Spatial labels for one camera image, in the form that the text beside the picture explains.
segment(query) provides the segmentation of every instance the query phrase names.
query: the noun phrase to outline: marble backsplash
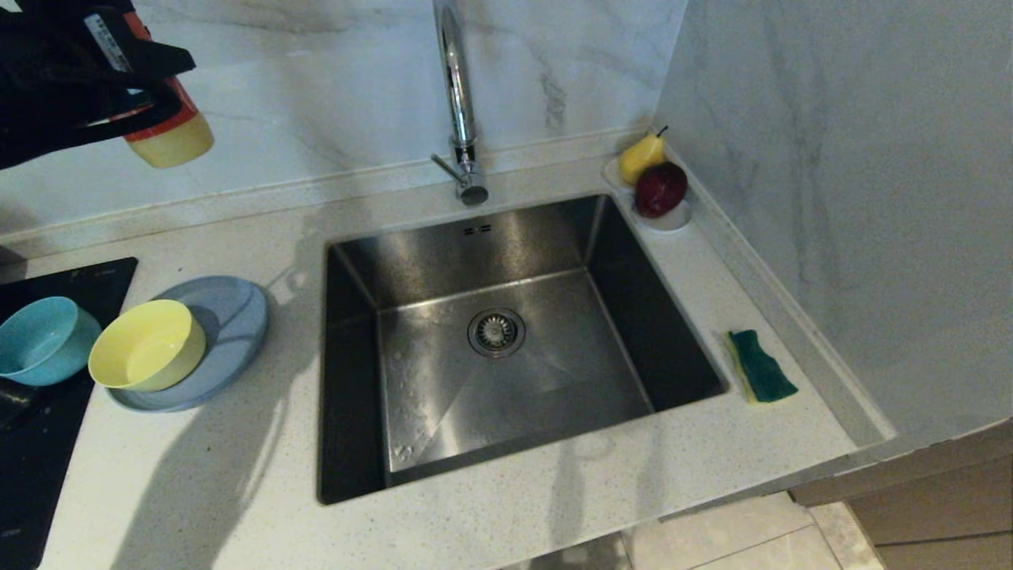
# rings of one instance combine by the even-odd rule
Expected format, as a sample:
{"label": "marble backsplash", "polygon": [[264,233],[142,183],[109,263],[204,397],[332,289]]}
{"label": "marble backsplash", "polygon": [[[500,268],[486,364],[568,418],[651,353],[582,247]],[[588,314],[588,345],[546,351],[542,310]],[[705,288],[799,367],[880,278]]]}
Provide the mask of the marble backsplash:
{"label": "marble backsplash", "polygon": [[1013,413],[1011,13],[692,0],[660,97],[670,144],[901,432],[883,457]]}
{"label": "marble backsplash", "polygon": [[[480,145],[653,114],[685,0],[462,0]],[[449,153],[428,0],[137,0],[217,143],[155,170],[120,140],[0,171],[0,234]],[[11,7],[12,0],[0,0]]]}

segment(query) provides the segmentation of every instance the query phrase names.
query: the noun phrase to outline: marble wall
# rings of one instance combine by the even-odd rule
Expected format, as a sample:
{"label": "marble wall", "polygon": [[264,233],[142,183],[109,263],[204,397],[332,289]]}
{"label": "marble wall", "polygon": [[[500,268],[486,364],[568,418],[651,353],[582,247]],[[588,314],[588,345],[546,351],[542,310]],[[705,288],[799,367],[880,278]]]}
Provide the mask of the marble wall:
{"label": "marble wall", "polygon": [[902,437],[1013,414],[1010,0],[690,2],[669,141]]}
{"label": "marble wall", "polygon": [[[685,2],[462,0],[482,144],[649,120]],[[135,4],[193,55],[182,80],[217,144],[168,170],[115,140],[0,171],[0,234],[449,152],[430,0]]]}

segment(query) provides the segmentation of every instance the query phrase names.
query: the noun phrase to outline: yellow pear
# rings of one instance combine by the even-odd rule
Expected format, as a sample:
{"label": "yellow pear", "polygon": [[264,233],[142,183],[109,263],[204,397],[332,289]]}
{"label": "yellow pear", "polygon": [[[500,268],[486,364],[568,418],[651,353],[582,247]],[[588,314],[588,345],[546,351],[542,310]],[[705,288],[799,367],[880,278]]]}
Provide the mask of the yellow pear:
{"label": "yellow pear", "polygon": [[656,135],[647,133],[646,137],[619,155],[619,174],[624,182],[636,185],[636,180],[644,170],[665,162],[665,139],[661,138],[661,133],[666,129],[668,127],[658,131]]}

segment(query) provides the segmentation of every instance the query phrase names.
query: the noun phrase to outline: white speckled countertop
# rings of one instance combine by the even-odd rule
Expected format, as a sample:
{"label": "white speckled countertop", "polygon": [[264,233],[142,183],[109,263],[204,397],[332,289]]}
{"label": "white speckled countertop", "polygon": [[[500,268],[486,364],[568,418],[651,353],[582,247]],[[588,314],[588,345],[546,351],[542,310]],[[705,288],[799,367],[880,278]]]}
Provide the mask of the white speckled countertop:
{"label": "white speckled countertop", "polygon": [[[229,273],[270,293],[244,377],[196,410],[91,399],[44,570],[494,568],[851,453],[854,444],[706,238],[640,236],[730,391],[599,432],[331,506],[316,500],[324,244],[603,191],[604,158],[490,176],[480,209],[450,184],[133,238],[28,262],[28,276],[134,255],[134,307]],[[756,329],[800,392],[747,404],[720,335]]]}

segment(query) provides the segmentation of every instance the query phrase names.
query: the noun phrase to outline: chrome faucet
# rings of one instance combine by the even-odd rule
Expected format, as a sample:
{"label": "chrome faucet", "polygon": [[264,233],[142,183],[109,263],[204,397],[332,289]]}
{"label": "chrome faucet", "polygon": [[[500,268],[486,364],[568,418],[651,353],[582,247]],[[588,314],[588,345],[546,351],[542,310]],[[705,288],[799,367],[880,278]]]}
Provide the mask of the chrome faucet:
{"label": "chrome faucet", "polygon": [[447,101],[450,103],[451,121],[454,134],[450,144],[457,158],[457,168],[451,166],[436,153],[430,158],[457,180],[457,196],[468,206],[481,203],[489,197],[485,188],[485,176],[478,168],[475,156],[475,117],[471,110],[471,93],[468,89],[468,62],[464,57],[460,19],[455,0],[433,0],[433,11],[437,20],[437,42],[443,61],[444,85],[447,87]]}

